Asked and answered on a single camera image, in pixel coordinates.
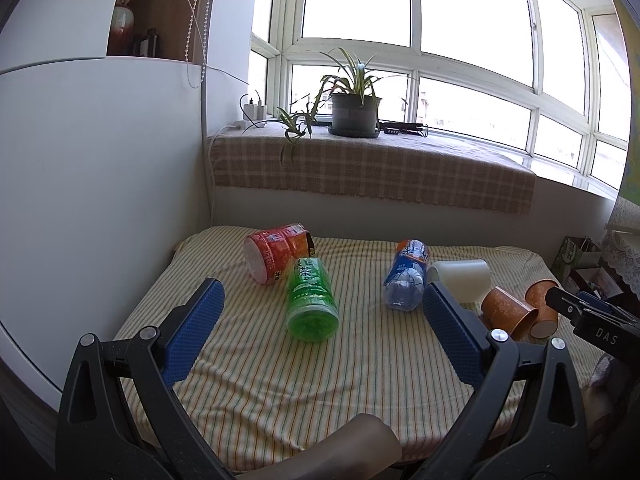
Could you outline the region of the green paper bag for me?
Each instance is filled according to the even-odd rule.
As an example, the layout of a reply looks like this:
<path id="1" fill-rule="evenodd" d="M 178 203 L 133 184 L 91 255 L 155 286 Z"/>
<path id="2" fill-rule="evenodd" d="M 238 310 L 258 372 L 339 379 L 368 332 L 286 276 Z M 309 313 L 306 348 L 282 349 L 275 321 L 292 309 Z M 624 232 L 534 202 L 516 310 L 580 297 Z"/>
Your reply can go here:
<path id="1" fill-rule="evenodd" d="M 602 255 L 601 248 L 590 237 L 566 236 L 551 266 L 559 282 L 564 282 L 571 270 L 594 268 Z"/>

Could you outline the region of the white wall charger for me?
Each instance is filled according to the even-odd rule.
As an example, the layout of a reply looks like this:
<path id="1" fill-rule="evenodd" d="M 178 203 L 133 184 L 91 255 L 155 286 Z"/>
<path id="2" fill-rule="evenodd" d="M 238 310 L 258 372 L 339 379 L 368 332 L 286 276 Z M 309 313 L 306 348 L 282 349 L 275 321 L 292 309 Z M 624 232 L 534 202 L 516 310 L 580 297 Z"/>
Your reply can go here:
<path id="1" fill-rule="evenodd" d="M 254 100 L 247 94 L 243 94 L 240 97 L 240 109 L 246 128 L 262 128 L 266 124 L 266 107 L 260 96 L 257 96 L 257 100 Z"/>

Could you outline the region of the red-orange snack container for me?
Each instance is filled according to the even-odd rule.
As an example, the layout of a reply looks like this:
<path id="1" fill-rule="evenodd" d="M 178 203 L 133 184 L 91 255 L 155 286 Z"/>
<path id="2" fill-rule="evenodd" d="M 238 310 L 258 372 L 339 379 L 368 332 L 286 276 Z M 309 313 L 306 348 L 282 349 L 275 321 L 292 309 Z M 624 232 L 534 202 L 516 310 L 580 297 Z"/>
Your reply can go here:
<path id="1" fill-rule="evenodd" d="M 312 236 L 300 223 L 254 232 L 243 242 L 248 273 L 259 285 L 279 281 L 292 261 L 315 255 Z"/>

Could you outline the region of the blue-label crushed plastic bottle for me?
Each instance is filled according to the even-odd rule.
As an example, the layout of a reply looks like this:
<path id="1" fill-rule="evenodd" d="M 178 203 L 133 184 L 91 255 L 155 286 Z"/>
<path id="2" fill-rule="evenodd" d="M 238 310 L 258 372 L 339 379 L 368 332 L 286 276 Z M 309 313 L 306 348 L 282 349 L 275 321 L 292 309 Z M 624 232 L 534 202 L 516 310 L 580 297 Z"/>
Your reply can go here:
<path id="1" fill-rule="evenodd" d="M 428 267 L 427 246 L 420 240 L 404 240 L 383 282 L 383 299 L 387 307 L 410 312 L 422 301 Z"/>

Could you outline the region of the white window frame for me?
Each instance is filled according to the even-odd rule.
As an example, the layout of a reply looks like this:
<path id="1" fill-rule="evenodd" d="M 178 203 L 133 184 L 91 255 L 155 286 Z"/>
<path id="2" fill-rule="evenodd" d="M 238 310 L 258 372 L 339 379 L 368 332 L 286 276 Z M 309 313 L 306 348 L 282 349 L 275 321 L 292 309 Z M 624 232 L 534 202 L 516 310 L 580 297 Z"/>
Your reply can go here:
<path id="1" fill-rule="evenodd" d="M 273 110 L 303 107 L 342 52 L 369 65 L 384 119 L 620 189 L 631 83 L 614 0 L 254 0 L 250 90 Z"/>

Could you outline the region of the potted spider plant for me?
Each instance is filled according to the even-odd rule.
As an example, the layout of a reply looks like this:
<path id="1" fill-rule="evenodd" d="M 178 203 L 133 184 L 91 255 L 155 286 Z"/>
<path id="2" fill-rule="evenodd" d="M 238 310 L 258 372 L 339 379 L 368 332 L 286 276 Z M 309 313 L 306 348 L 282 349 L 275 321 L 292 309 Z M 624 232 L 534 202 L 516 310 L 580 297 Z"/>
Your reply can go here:
<path id="1" fill-rule="evenodd" d="M 312 127 L 317 122 L 320 107 L 329 101 L 331 110 L 330 133 L 334 136 L 354 139 L 375 139 L 380 134 L 380 103 L 375 85 L 381 77 L 370 69 L 372 55 L 367 61 L 337 47 L 338 58 L 330 52 L 322 52 L 332 61 L 338 72 L 320 78 L 320 86 L 314 96 L 306 96 L 300 110 L 279 107 L 277 123 L 284 127 L 285 144 L 280 151 L 280 162 L 285 157 L 294 158 L 296 144 L 303 138 L 312 137 Z"/>

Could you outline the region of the red white ceramic vase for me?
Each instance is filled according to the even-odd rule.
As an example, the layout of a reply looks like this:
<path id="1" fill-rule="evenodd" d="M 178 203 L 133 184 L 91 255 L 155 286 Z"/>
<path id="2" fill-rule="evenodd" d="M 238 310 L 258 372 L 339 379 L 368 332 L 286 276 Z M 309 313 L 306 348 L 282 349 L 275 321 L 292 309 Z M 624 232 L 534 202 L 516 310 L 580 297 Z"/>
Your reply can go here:
<path id="1" fill-rule="evenodd" d="M 110 34 L 108 35 L 107 54 L 125 55 L 132 36 L 134 36 L 134 11 L 131 0 L 116 0 L 112 14 Z"/>

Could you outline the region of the striped yellow tablecloth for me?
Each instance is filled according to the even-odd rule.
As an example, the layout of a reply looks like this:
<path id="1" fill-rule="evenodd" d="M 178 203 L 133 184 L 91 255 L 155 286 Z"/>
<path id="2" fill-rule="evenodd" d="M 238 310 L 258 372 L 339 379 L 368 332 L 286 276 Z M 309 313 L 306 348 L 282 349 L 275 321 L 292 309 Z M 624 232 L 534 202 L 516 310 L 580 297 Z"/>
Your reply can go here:
<path id="1" fill-rule="evenodd" d="M 383 282 L 396 252 L 384 240 L 314 242 L 340 317 L 330 339 L 308 344 L 286 328 L 285 281 L 256 283 L 242 247 L 248 229 L 214 226 L 183 240 L 118 331 L 127 339 L 163 321 L 206 278 L 224 286 L 224 310 L 175 392 L 231 470 L 282 462 L 360 413 L 393 430 L 402 460 L 431 456 L 472 388 L 457 378 L 421 311 L 392 310 Z"/>

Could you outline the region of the brown plaid windowsill cloth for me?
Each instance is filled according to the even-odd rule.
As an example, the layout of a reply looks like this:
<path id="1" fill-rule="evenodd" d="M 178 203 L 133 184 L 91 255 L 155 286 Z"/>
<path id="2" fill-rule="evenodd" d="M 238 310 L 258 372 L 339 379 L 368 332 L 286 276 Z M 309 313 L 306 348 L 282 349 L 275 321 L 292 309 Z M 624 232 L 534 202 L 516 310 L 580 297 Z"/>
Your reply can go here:
<path id="1" fill-rule="evenodd" d="M 323 130 L 288 142 L 277 126 L 211 136 L 216 184 L 528 214 L 536 176 L 487 148 L 459 140 Z"/>

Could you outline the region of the black object on windowsill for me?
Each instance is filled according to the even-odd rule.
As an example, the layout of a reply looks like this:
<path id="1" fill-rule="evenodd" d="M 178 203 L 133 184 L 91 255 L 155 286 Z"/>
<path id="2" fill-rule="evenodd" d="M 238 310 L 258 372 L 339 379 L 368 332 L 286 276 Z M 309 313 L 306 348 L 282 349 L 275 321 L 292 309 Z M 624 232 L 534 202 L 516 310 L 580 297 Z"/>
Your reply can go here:
<path id="1" fill-rule="evenodd" d="M 410 134 L 410 136 L 427 136 L 428 127 L 420 122 L 379 122 L 378 128 L 386 134 Z"/>

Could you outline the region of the white lace cloth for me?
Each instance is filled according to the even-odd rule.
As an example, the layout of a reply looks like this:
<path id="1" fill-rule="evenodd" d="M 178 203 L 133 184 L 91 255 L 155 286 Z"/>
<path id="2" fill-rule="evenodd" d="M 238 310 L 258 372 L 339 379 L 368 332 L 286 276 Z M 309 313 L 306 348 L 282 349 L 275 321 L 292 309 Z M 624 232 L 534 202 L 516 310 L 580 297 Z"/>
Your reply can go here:
<path id="1" fill-rule="evenodd" d="M 608 231 L 602 240 L 602 257 L 629 289 L 639 296 L 639 235 Z"/>

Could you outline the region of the green plastic bottle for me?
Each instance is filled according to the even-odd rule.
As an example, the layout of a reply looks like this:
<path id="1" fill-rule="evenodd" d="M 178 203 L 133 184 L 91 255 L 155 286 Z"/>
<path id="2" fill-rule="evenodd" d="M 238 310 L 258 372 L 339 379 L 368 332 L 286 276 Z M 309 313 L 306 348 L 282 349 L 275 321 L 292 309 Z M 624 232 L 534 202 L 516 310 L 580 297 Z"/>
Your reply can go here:
<path id="1" fill-rule="evenodd" d="M 317 257 L 298 258 L 288 276 L 286 328 L 303 342 L 331 338 L 340 325 L 329 275 Z"/>

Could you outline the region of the dark bottle on shelf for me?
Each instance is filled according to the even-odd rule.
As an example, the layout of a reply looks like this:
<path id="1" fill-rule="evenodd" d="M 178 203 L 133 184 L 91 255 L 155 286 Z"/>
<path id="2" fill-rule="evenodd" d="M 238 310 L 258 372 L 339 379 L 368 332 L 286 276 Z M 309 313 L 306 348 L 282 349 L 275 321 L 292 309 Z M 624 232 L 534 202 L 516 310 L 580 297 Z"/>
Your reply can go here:
<path id="1" fill-rule="evenodd" d="M 158 50 L 158 38 L 155 28 L 149 28 L 139 42 L 138 55 L 142 58 L 155 58 Z"/>

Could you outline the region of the white plastic cup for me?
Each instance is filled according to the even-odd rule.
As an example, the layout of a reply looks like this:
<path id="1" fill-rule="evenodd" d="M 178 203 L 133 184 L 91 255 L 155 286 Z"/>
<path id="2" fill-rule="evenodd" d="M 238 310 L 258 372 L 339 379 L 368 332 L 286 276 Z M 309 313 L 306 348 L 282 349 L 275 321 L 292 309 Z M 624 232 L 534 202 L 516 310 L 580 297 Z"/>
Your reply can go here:
<path id="1" fill-rule="evenodd" d="M 459 304 L 482 302 L 491 290 L 490 269 L 482 259 L 436 261 L 426 280 L 442 284 Z"/>

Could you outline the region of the orange patterned paper cup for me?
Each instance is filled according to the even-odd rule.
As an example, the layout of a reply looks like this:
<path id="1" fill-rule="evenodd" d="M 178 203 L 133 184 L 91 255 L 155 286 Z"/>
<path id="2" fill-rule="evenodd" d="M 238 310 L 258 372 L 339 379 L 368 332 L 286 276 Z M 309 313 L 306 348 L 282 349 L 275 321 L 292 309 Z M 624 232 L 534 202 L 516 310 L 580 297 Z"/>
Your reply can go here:
<path id="1" fill-rule="evenodd" d="M 494 287 L 480 306 L 482 321 L 487 328 L 500 328 L 512 339 L 524 339 L 538 318 L 538 309 L 518 300 L 506 290 Z"/>

